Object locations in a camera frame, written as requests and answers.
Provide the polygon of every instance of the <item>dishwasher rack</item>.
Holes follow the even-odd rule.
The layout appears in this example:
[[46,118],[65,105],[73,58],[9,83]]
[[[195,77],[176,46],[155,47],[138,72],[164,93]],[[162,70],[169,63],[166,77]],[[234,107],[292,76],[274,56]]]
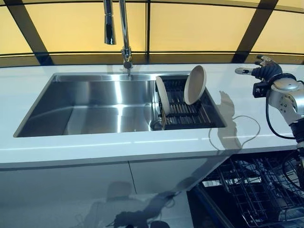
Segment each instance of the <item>dishwasher rack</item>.
[[167,79],[163,82],[171,110],[166,116],[159,96],[164,130],[224,127],[207,89],[196,103],[187,105],[184,101],[185,79]]
[[[283,174],[282,157],[235,158],[232,156],[226,160],[203,183],[220,183],[233,196],[248,227],[304,219],[304,192],[293,186]],[[296,160],[288,160],[285,170],[299,186]]]

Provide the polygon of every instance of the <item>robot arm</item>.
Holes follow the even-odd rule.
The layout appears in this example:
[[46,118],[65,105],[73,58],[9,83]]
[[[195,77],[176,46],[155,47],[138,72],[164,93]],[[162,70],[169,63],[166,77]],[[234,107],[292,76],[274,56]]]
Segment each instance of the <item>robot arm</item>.
[[253,86],[253,96],[266,97],[266,103],[278,109],[291,127],[298,148],[304,148],[304,84],[292,74],[282,72],[281,67],[271,58],[257,56],[260,65],[254,69],[238,68],[237,74],[252,75],[261,82]]

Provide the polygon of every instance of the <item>faucet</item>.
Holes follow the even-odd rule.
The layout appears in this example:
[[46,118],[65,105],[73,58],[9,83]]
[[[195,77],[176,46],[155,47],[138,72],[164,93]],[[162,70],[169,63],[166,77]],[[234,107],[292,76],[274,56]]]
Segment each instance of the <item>faucet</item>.
[[[123,55],[123,66],[128,70],[130,76],[132,64],[132,52],[129,46],[129,35],[128,35],[128,22],[126,13],[125,0],[119,0],[120,15],[122,20],[123,29],[123,49],[121,53]],[[113,20],[113,7],[112,0],[104,0],[104,41],[106,44],[115,45],[115,28]]]

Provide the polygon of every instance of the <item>faucet handle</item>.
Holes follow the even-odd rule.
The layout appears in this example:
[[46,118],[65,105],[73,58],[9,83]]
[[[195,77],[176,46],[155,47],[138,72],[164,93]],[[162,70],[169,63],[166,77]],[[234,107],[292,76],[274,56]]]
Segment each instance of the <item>faucet handle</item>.
[[133,64],[132,64],[132,54],[131,54],[131,48],[130,49],[122,49],[121,53],[123,55],[123,66],[126,69],[131,69]]

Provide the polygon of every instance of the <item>kitchen sink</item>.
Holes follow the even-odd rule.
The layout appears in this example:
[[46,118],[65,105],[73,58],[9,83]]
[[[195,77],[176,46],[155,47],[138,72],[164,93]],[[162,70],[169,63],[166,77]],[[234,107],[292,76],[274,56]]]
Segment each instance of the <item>kitchen sink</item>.
[[15,137],[155,130],[155,123],[160,122],[156,76],[187,77],[54,74]]
[[[156,76],[164,80],[171,108],[178,113],[163,114]],[[207,89],[195,105],[182,102],[187,77],[183,72],[54,74],[14,137],[224,127]]]

